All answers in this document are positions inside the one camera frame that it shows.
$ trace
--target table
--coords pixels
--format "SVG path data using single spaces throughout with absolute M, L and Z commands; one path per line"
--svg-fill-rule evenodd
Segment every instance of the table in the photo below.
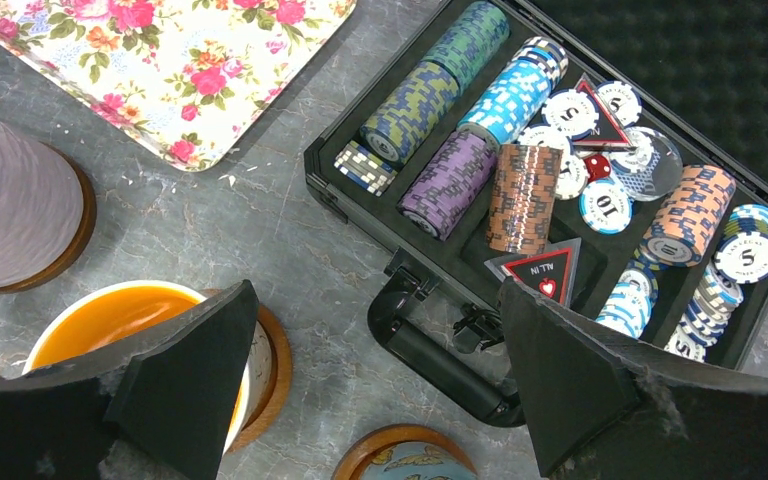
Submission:
M 0 375 L 18 376 L 46 325 L 92 290 L 146 278 L 221 288 L 248 278 L 287 330 L 295 377 L 276 423 L 227 456 L 218 478 L 330 478 L 357 439 L 405 422 L 451 436 L 482 478 L 539 478 L 527 428 L 483 425 L 378 347 L 366 308 L 389 254 L 305 188 L 301 152 L 436 6 L 360 0 L 228 157 L 200 174 L 166 166 L 0 48 L 0 120 L 78 161 L 99 204 L 75 265 L 35 290 L 0 296 Z M 451 349 L 454 305 L 434 294 L 415 315 Z M 503 355 L 495 347 L 467 362 L 500 378 Z M 744 370 L 768 376 L 768 315 Z

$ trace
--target red dice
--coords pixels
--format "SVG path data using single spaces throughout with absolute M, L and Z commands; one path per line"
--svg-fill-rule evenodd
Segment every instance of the red dice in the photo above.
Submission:
M 584 164 L 587 165 L 587 172 L 590 173 L 587 183 L 611 176 L 611 162 L 604 155 L 599 153 L 590 155 L 584 159 Z

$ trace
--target gray tabletop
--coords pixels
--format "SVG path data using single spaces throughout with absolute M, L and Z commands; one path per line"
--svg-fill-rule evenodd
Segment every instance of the gray tabletop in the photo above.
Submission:
M 527 428 L 490 428 L 379 348 L 366 308 L 389 259 L 308 194 L 301 152 L 435 9 L 434 0 L 360 0 L 346 25 L 242 138 L 200 174 L 176 171 L 0 48 L 0 120 L 76 159 L 92 178 L 98 223 L 54 281 L 0 296 L 0 375 L 19 375 L 46 325 L 92 290 L 134 279 L 196 289 L 251 279 L 293 347 L 287 405 L 219 478 L 330 478 L 348 447 L 392 423 L 451 436 L 482 478 L 539 478 Z M 417 322 L 450 345 L 457 310 L 439 294 Z M 467 362 L 499 378 L 504 350 Z M 744 370 L 768 376 L 768 315 Z

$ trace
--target red heart symbol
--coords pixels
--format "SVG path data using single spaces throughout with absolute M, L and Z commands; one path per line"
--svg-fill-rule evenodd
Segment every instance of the red heart symbol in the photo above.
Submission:
M 547 297 L 551 297 L 552 294 L 555 293 L 555 281 L 550 280 L 548 278 L 544 278 L 542 282 L 540 282 L 540 291 L 543 292 L 544 295 Z

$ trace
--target case lid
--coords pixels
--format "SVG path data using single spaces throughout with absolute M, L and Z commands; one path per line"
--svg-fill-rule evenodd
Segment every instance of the case lid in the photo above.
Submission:
M 700 143 L 736 160 L 738 173 L 757 176 L 768 195 L 768 2 L 532 3 L 707 137 Z

